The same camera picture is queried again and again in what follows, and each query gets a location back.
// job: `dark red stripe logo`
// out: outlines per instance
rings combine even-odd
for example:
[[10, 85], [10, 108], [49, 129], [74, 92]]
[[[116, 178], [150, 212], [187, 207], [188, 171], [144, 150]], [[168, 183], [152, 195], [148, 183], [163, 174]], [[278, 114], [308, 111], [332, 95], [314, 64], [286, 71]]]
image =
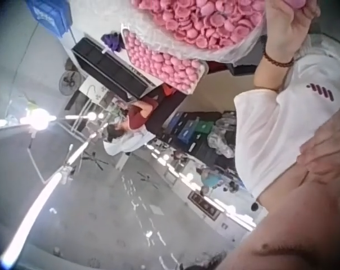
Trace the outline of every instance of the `dark red stripe logo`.
[[324, 95], [325, 98], [330, 99], [331, 101], [334, 101], [333, 92], [331, 90], [326, 89], [325, 87], [321, 87], [318, 84], [308, 84], [306, 86], [307, 88], [311, 88], [314, 92], [317, 92], [319, 95]]

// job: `blue crate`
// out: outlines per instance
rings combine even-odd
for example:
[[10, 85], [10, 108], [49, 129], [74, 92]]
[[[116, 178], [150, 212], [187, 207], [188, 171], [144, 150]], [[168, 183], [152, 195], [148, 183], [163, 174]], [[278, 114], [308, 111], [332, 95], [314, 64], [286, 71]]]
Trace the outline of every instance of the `blue crate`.
[[184, 143], [189, 143], [189, 140], [191, 139], [191, 136], [193, 136], [195, 130], [196, 130], [196, 125], [198, 124], [198, 120], [190, 120], [186, 123], [180, 134], [177, 136], [177, 138], [184, 142]]
[[166, 133], [171, 133], [171, 131], [174, 129], [176, 124], [179, 122], [180, 118], [182, 117], [182, 112], [177, 112], [174, 117], [170, 120], [168, 126], [165, 129]]
[[73, 24], [67, 0], [26, 0], [33, 17], [42, 26], [62, 37]]

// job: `beaded bracelet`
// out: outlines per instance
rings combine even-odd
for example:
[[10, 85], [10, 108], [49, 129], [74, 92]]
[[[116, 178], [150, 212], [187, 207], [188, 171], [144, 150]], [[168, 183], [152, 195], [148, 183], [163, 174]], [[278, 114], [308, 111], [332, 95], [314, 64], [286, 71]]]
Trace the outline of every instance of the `beaded bracelet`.
[[281, 62], [277, 62], [276, 60], [272, 59], [266, 52], [266, 50], [264, 50], [264, 57], [267, 61], [269, 61], [270, 63], [272, 63], [275, 66], [279, 66], [281, 68], [288, 68], [294, 65], [294, 58], [292, 58], [290, 60], [290, 62], [287, 63], [281, 63]]

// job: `wall-mounted fan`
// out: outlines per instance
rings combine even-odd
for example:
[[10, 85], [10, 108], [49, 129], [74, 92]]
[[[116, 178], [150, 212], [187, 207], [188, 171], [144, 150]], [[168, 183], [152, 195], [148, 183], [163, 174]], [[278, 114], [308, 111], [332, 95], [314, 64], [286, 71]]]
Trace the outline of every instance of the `wall-mounted fan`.
[[78, 71], [65, 71], [59, 81], [59, 90], [64, 96], [71, 96], [79, 89], [82, 76]]

